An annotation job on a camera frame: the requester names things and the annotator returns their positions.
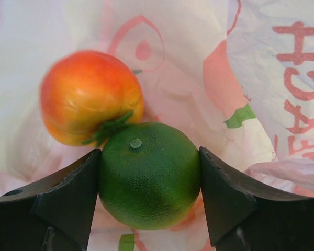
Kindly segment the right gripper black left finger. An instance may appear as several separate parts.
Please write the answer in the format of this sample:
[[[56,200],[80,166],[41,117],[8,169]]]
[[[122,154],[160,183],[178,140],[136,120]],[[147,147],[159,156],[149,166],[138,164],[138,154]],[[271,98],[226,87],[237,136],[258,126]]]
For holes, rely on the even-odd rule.
[[[86,250],[101,151],[0,196],[0,250]]]

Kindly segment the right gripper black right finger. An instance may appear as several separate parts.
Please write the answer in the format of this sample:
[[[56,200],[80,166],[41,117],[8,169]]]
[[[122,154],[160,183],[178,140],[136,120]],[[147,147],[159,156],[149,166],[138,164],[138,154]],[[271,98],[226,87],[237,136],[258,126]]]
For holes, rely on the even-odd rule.
[[[209,240],[216,250],[314,251],[314,198],[268,186],[199,149]]]

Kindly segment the green lime fruit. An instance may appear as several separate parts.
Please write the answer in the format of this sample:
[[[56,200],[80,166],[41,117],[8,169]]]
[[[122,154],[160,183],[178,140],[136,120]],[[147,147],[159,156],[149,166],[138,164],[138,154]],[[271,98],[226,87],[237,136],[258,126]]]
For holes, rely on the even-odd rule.
[[[197,147],[180,130],[158,122],[128,127],[102,150],[99,197],[117,221],[158,230],[179,222],[200,192]]]

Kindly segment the pink plastic bag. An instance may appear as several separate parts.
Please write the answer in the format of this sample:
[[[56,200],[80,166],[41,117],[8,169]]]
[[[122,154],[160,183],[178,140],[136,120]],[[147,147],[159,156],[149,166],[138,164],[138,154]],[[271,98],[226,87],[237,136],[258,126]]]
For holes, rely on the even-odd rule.
[[[314,1],[0,1],[0,196],[88,152],[54,141],[37,104],[78,49],[140,70],[146,119],[314,201]]]

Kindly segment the small orange red fruit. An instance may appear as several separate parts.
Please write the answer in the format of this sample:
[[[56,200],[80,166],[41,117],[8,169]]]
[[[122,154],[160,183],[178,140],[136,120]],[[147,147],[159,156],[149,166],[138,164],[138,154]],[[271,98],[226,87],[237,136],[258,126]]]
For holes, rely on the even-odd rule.
[[[100,147],[115,131],[139,123],[144,111],[133,70],[93,50],[55,62],[40,83],[39,104],[49,134],[68,146]]]

